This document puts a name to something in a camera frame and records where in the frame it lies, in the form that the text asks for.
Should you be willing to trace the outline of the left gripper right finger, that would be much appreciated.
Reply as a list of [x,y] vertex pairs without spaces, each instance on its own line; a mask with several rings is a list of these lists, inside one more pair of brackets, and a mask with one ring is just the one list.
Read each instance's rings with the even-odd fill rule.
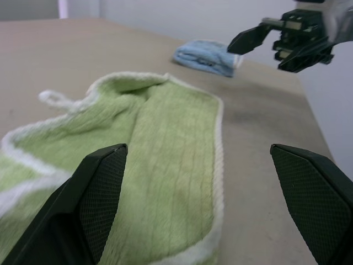
[[353,265],[353,181],[330,159],[273,144],[288,212],[318,265]]

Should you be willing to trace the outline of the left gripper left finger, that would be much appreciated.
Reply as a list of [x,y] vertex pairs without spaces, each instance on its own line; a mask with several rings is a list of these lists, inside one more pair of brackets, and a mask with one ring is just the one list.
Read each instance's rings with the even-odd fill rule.
[[117,213],[128,149],[87,155],[45,202],[1,265],[98,265]]

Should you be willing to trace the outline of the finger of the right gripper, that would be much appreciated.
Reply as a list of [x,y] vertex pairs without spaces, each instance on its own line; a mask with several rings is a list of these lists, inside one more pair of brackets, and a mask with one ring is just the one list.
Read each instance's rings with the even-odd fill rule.
[[328,65],[331,63],[334,55],[331,53],[333,45],[315,47],[309,52],[295,52],[285,49],[279,49],[277,52],[277,60],[279,70],[299,73],[318,63]]
[[232,54],[247,54],[258,46],[272,31],[272,26],[259,24],[258,26],[239,33],[228,45],[227,52]]

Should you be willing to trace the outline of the green towel with white hem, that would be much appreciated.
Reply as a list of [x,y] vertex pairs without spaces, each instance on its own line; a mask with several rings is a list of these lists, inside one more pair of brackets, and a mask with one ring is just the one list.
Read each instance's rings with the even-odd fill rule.
[[64,114],[0,141],[0,265],[52,193],[96,150],[126,144],[119,204],[98,265],[216,265],[223,221],[222,101],[170,75],[118,72]]

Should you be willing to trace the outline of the blue cloth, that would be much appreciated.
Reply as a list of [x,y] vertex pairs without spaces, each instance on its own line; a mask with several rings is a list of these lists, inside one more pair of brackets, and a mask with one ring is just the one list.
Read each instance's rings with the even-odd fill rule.
[[243,56],[227,51],[227,45],[213,40],[192,40],[176,49],[173,60],[185,67],[233,77]]

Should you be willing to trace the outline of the white door frame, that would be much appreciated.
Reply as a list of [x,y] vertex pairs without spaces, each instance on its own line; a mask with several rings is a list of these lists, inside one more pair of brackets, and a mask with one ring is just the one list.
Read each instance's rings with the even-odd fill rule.
[[68,0],[57,0],[58,16],[60,19],[68,18]]

